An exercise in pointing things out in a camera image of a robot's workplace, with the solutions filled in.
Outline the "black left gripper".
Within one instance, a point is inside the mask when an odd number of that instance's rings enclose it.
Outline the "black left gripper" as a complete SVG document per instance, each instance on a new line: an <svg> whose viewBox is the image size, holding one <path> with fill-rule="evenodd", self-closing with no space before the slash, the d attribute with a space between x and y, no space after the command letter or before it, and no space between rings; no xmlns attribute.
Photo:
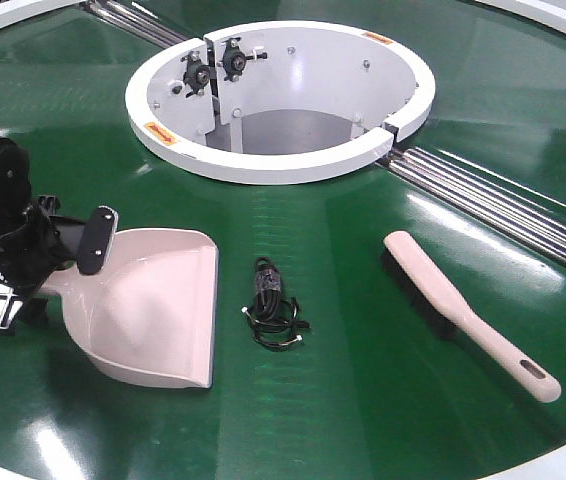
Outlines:
<svg viewBox="0 0 566 480"><path fill-rule="evenodd" d="M45 320L48 300L38 296L46 279L76 260L82 275L96 275L106 263L118 223L109 206L93 210L85 222L57 213L57 197L43 195L22 218L0 234L0 335L14 335L17 320Z"/></svg>

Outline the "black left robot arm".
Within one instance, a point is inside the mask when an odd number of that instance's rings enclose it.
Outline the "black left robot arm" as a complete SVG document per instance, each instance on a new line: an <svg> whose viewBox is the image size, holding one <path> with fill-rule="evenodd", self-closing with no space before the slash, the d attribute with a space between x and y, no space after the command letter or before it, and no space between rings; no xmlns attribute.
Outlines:
<svg viewBox="0 0 566 480"><path fill-rule="evenodd" d="M27 151L0 136L0 335L16 323L43 323L46 302L38 298L48 278L71 266L83 275L103 268L118 216L99 206L86 219L62 216L54 195L34 196Z"/></svg>

